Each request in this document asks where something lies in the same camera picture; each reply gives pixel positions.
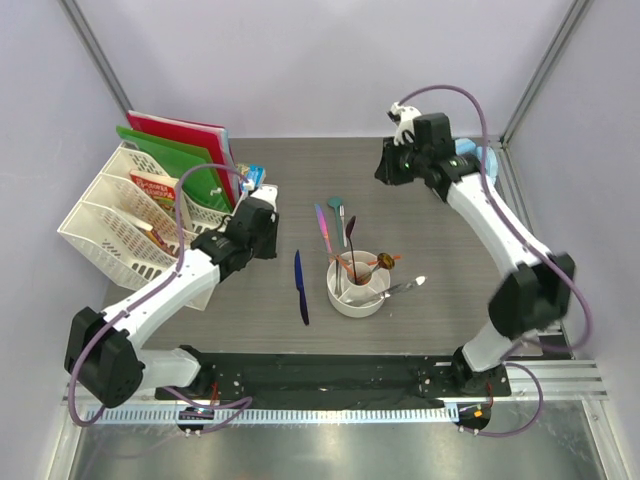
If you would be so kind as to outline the orange chopstick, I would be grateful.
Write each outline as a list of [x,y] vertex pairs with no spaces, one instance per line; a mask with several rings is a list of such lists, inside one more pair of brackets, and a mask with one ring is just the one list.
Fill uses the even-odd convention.
[[343,254],[330,254],[329,257],[340,265],[345,271],[347,278],[356,285],[364,285],[366,278],[362,275],[358,275],[354,270],[354,263],[351,261],[349,252]]

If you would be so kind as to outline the purple metallic spoon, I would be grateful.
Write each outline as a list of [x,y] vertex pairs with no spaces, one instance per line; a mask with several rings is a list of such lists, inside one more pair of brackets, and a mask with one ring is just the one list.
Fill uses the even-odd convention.
[[350,249],[350,253],[351,253],[354,283],[358,284],[358,275],[357,275],[357,270],[356,270],[355,252],[354,252],[353,241],[352,241],[352,234],[353,234],[353,230],[354,230],[354,227],[355,227],[355,223],[356,223],[356,216],[353,215],[349,219],[347,224],[346,224],[345,235],[346,235],[346,238],[347,238],[347,241],[348,241],[348,245],[349,245],[349,249]]

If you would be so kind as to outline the gold spoon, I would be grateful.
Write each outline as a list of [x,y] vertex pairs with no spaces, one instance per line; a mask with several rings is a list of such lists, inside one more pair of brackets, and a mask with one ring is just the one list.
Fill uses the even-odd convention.
[[377,255],[376,264],[372,267],[370,273],[378,270],[392,270],[395,267],[395,259],[392,255],[382,252]]

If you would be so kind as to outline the white round divided container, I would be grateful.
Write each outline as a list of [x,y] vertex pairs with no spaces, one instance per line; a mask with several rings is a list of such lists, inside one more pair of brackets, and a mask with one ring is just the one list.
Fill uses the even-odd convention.
[[362,319],[375,314],[384,304],[378,298],[363,305],[357,301],[366,300],[391,286],[391,275],[388,270],[373,271],[377,256],[366,251],[355,250],[354,256],[347,251],[340,255],[339,269],[337,259],[331,257],[331,264],[326,274],[327,294],[331,305],[340,314],[355,319]]

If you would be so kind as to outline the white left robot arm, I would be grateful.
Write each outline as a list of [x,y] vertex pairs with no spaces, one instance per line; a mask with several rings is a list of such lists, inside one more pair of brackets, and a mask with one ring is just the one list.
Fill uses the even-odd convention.
[[126,299],[96,312],[89,307],[72,320],[65,369],[102,405],[115,408],[138,391],[178,387],[190,398],[205,397],[212,373],[191,347],[143,348],[152,334],[198,296],[252,259],[273,259],[279,214],[273,187],[261,187],[237,207],[223,231],[200,234],[178,261]]

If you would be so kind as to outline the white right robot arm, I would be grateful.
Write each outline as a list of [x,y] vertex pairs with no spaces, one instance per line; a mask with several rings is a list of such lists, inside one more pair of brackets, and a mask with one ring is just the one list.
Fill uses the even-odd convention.
[[451,361],[455,389],[477,395],[518,340],[566,315],[575,263],[566,253],[553,254],[497,197],[477,155],[456,148],[445,114],[394,106],[388,115],[396,132],[383,140],[375,178],[386,185],[423,180],[469,224],[503,276],[488,303],[488,322]]

